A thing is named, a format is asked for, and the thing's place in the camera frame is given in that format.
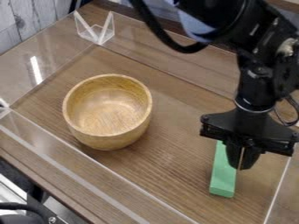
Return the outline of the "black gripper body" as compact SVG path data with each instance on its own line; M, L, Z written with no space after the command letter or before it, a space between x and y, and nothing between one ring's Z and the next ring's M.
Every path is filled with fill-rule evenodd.
M232 142L258 154L294 155L299 134L276 122L267 112L252 113L235 107L231 111L203 115L200 122L203 137L224 144Z

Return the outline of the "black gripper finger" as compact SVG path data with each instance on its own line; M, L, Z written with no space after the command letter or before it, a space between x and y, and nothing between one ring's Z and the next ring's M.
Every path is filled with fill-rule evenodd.
M240 169L251 169L263 153L264 150L262 148L255 146L246 147L242 154Z
M228 164L235 169L239 168L239 162L242 158L242 149L243 147L238 143L227 141L226 152L227 152Z

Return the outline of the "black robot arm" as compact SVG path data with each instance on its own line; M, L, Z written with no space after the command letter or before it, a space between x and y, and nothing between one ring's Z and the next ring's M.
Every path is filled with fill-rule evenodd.
M262 154L291 156L299 136L292 122L272 118L276 103L299 104L299 31L264 0L175 0L181 24L191 37L207 45L220 42L238 54L236 107L200 117L204 137L226 145L228 164L250 169Z

